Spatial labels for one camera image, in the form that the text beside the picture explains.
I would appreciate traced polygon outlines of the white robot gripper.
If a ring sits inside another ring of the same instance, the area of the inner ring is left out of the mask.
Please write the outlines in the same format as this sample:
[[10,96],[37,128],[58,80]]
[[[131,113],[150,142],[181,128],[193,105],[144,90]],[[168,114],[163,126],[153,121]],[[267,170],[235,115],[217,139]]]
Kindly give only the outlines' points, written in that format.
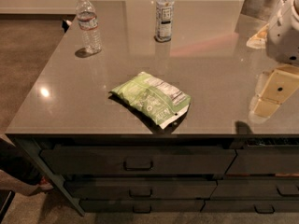
[[299,89],[299,0],[279,1],[269,24],[263,26],[248,41],[252,49],[264,49],[267,56],[283,64],[272,72],[259,76],[252,114],[270,118]]

